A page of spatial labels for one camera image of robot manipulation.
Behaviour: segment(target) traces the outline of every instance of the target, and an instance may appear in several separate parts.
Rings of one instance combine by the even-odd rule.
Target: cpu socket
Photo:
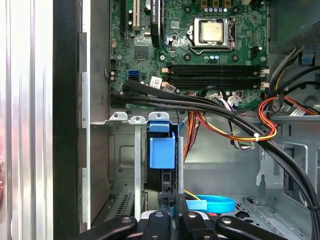
[[[198,17],[187,35],[192,42],[191,50],[204,49],[199,54],[204,51],[232,51],[236,47],[236,19]]]

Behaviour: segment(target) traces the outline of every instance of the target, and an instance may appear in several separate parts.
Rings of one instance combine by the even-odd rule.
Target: green circuit board
[[[243,5],[242,0],[232,0],[232,6],[222,12],[210,12],[201,8],[200,0],[167,0],[165,1],[165,28],[163,46],[154,48],[149,33],[151,27],[150,12],[145,10],[147,0],[140,0],[140,31],[127,28],[126,37],[122,36],[121,16],[122,5],[120,0],[111,0],[111,68],[116,68],[116,80],[110,81],[110,89],[121,92],[124,82],[128,78],[128,71],[140,72],[140,82],[149,84],[151,77],[165,76],[162,68],[167,62],[174,64],[212,64],[212,65],[242,65],[242,66],[267,66],[267,6],[259,10],[251,10],[249,5]],[[221,8],[224,9],[224,1],[220,0]],[[126,13],[133,10],[134,0],[127,0]],[[227,52],[210,52],[196,55],[189,49],[190,40],[187,31],[193,24],[195,18],[229,18],[235,17],[236,47]],[[166,41],[173,37],[171,46]],[[254,46],[262,47],[258,56],[253,58],[251,49]],[[190,54],[191,59],[185,61],[185,54]],[[218,56],[214,61],[210,56]],[[199,89],[188,89],[180,91],[180,94],[198,93]],[[261,100],[259,90],[242,91],[242,102],[240,106],[248,109],[255,106]]]

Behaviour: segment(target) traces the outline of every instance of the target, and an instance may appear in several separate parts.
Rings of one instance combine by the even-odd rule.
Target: motherboard
[[[111,0],[110,89],[128,80],[177,94],[261,100],[268,73],[262,0]],[[135,108],[112,104],[113,107]]]

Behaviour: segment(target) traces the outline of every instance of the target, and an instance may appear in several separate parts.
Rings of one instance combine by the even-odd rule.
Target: blue sata port
[[[140,71],[130,70],[128,71],[128,77],[140,77]]]

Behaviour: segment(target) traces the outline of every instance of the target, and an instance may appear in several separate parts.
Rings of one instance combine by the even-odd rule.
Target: white cable tie
[[[255,137],[255,141],[259,142],[259,133],[256,132],[255,134],[253,134],[253,136]]]

